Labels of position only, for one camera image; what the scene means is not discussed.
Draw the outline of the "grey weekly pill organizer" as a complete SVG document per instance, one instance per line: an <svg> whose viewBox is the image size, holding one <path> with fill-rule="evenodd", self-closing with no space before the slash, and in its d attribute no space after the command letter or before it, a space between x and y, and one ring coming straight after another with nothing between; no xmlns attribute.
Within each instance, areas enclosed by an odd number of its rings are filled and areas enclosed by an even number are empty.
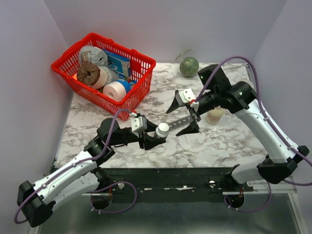
<svg viewBox="0 0 312 234"><path fill-rule="evenodd" d="M172 131L174 129L183 127L183 126L189 124L192 120L193 119L190 115L188 115L186 117L182 117L182 118L177 119L177 120L174 120L174 121L168 123L169 130Z"/></svg>

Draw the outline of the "grey bottle white cap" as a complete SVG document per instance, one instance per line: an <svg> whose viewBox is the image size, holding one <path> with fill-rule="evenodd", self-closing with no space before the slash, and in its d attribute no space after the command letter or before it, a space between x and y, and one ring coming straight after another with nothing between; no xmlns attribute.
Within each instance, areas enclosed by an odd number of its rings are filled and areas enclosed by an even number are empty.
<svg viewBox="0 0 312 234"><path fill-rule="evenodd" d="M169 134L169 125L167 123L160 123L155 129L154 137L166 139Z"/></svg>

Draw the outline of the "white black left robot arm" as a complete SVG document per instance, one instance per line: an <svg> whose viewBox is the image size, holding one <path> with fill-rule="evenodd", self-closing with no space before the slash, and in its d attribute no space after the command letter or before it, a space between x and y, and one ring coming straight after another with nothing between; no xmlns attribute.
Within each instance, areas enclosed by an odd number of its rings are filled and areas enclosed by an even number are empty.
<svg viewBox="0 0 312 234"><path fill-rule="evenodd" d="M100 166L114 155L113 146L137 142L141 149L149 150L166 142L168 124L156 125L136 113L130 117L128 128L120 128L116 117L104 119L97 135L68 163L34 183L26 180L20 184L16 215L23 213L25 222L37 227L68 199L88 192L102 193L109 188L109 180Z"/></svg>

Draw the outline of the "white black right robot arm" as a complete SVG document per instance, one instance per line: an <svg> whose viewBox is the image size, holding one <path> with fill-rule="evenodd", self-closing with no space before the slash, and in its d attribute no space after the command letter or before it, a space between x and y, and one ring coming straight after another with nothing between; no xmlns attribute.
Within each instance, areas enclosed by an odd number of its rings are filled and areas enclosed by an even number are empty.
<svg viewBox="0 0 312 234"><path fill-rule="evenodd" d="M271 184L285 181L306 159L309 149L299 146L277 126L260 100L260 91L239 81L232 85L220 64L212 64L198 71L203 90L195 97L191 89L176 90L167 113L186 107L191 115L190 124L178 135L199 133L200 115L215 107L227 109L253 132L267 155L260 162L233 166L224 176L224 185L235 191L251 180L266 180Z"/></svg>

